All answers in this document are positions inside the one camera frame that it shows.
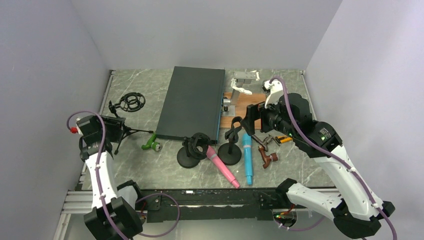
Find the blue microphone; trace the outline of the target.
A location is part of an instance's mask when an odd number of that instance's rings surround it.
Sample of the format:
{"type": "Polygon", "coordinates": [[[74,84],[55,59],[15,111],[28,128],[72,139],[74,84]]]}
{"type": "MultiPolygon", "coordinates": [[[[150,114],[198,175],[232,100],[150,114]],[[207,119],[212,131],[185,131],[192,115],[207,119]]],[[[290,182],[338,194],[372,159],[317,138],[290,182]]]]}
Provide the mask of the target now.
{"type": "Polygon", "coordinates": [[[253,184],[252,138],[247,133],[242,136],[244,172],[249,186],[253,184]]]}

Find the black tripod microphone stand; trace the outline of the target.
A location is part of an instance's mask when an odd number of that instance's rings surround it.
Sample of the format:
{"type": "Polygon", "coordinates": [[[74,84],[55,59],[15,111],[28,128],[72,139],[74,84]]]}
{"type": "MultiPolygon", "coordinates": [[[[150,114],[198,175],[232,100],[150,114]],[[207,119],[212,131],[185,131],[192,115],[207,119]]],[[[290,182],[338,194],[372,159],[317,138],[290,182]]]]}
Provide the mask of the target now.
{"type": "MultiPolygon", "coordinates": [[[[128,113],[134,113],[141,110],[145,106],[145,104],[146,104],[146,98],[143,94],[141,94],[140,92],[129,92],[124,94],[120,98],[118,103],[112,103],[112,101],[110,100],[108,103],[108,109],[116,118],[119,118],[120,116],[117,114],[117,109],[121,109],[124,112],[128,112],[128,113]]],[[[122,129],[123,129],[123,134],[117,142],[118,145],[116,147],[116,150],[114,151],[115,155],[119,153],[120,145],[126,137],[138,132],[145,132],[149,134],[154,133],[153,130],[135,129],[135,128],[126,126],[124,123],[122,124],[122,129]]]]}

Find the black clip microphone stand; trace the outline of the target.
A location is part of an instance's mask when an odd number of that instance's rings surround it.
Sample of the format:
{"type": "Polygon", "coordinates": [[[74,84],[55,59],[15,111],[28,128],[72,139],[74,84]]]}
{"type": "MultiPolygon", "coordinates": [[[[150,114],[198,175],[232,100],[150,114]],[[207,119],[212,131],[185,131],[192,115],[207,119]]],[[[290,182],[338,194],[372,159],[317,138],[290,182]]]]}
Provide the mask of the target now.
{"type": "Polygon", "coordinates": [[[224,138],[228,140],[227,143],[222,144],[217,152],[218,157],[227,166],[236,165],[242,157],[241,149],[237,146],[239,141],[239,131],[243,128],[241,116],[236,116],[231,121],[231,127],[225,132],[224,138]]]}

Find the pink microphone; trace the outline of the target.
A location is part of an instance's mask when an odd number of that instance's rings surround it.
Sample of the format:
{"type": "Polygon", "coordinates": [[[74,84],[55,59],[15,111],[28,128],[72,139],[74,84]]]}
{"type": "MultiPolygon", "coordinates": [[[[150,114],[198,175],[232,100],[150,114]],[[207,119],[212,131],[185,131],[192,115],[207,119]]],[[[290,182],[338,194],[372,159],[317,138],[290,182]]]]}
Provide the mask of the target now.
{"type": "Polygon", "coordinates": [[[236,177],[220,159],[216,151],[209,145],[206,151],[206,157],[211,160],[211,162],[217,167],[217,169],[222,173],[222,175],[228,180],[228,182],[238,189],[240,183],[237,181],[236,177]]]}

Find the black shock mount stand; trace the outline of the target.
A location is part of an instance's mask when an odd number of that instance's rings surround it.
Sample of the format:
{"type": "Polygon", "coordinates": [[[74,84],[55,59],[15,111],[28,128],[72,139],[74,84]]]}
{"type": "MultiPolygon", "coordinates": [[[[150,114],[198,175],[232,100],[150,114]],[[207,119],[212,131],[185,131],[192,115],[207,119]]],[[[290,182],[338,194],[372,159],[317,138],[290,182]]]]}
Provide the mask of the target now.
{"type": "Polygon", "coordinates": [[[207,157],[207,150],[211,143],[211,139],[202,132],[197,132],[191,137],[185,136],[182,141],[182,148],[177,152],[178,164],[186,169],[196,167],[200,160],[207,157]]]}

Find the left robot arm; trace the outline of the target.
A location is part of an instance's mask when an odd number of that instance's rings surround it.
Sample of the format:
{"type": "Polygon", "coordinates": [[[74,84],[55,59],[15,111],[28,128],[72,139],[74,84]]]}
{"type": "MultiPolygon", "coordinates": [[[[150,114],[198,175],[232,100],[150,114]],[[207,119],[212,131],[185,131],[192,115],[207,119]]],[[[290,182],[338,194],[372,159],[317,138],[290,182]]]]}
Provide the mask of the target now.
{"type": "Polygon", "coordinates": [[[120,185],[113,173],[113,143],[123,136],[124,118],[88,115],[76,121],[80,158],[92,184],[92,204],[83,216],[85,226],[97,240],[131,240],[143,230],[137,213],[144,196],[137,183],[120,185]]]}

